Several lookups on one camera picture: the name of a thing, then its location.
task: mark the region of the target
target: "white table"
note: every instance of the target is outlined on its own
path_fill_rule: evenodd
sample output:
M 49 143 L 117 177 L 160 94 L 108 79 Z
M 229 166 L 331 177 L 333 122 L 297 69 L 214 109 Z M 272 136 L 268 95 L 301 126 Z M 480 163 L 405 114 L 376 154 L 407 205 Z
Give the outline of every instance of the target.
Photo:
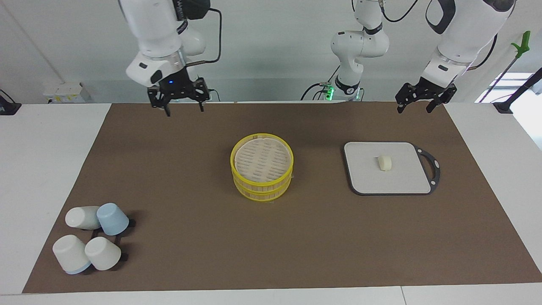
M 0 117 L 0 304 L 540 304 L 542 283 L 20 295 L 109 104 L 24 105 Z M 510 115 L 449 104 L 457 128 L 539 269 L 542 151 Z

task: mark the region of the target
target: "cutting board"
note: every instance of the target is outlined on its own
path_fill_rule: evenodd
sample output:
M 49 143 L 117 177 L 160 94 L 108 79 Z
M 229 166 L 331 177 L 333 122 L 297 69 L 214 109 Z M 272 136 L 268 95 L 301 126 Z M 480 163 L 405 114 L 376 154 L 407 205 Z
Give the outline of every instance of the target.
M 440 180 L 438 161 L 408 142 L 349 142 L 344 146 L 352 190 L 358 195 L 428 195 Z M 383 171 L 379 156 L 390 156 L 392 166 Z M 427 158 L 433 173 L 426 173 L 421 158 Z

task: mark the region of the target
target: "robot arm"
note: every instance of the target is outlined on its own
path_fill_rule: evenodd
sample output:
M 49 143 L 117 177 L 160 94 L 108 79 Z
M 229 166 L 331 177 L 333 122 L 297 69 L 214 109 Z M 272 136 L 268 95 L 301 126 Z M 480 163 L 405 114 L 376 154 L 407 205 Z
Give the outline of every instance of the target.
M 441 42 L 418 84 L 404 84 L 395 96 L 399 113 L 408 104 L 421 99 L 431 100 L 427 112 L 448 103 L 457 91 L 453 84 L 455 79 L 465 73 L 482 48 L 501 29 L 515 0 L 438 0 L 438 4 L 442 9 L 439 23 L 434 24 L 428 16 L 426 18 L 429 26 L 442 35 Z
M 209 90 L 203 78 L 192 81 L 187 56 L 205 51 L 201 35 L 188 25 L 210 9 L 209 0 L 118 0 L 138 40 L 139 53 L 126 69 L 135 82 L 146 86 L 151 105 L 164 108 L 172 99 L 191 98 L 203 105 Z
M 331 50 L 340 60 L 335 85 L 338 96 L 346 100 L 352 100 L 358 94 L 363 74 L 362 58 L 383 56 L 390 46 L 382 29 L 378 0 L 358 0 L 354 16 L 363 30 L 339 32 L 331 42 Z

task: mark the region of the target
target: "wall outlet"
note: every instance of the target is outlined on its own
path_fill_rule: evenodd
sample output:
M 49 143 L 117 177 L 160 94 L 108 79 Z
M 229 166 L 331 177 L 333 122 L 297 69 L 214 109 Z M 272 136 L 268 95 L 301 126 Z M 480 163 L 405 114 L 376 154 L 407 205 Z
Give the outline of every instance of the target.
M 48 86 L 43 92 L 48 104 L 51 103 L 88 103 L 90 94 L 79 82 L 66 82 L 64 84 Z

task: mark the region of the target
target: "cutting board handle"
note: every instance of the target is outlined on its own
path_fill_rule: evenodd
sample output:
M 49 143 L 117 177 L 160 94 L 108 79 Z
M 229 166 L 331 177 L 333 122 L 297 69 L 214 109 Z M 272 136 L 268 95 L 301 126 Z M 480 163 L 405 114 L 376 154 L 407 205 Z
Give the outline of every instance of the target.
M 420 157 L 420 162 L 422 161 L 421 157 L 426 158 L 429 161 L 429 164 L 431 165 L 433 172 L 435 173 L 435 175 L 432 176 L 432 173 L 428 173 L 425 170 L 425 168 L 423 169 L 425 171 L 425 175 L 427 176 L 427 181 L 429 182 L 429 186 L 431 187 L 431 191 L 429 192 L 429 194 L 431 194 L 434 190 L 436 190 L 438 183 L 440 182 L 440 164 L 438 163 L 437 159 L 435 159 L 435 157 L 432 154 L 419 148 L 416 145 L 413 145 L 413 146 L 416 149 L 416 153 L 418 153 L 418 156 Z

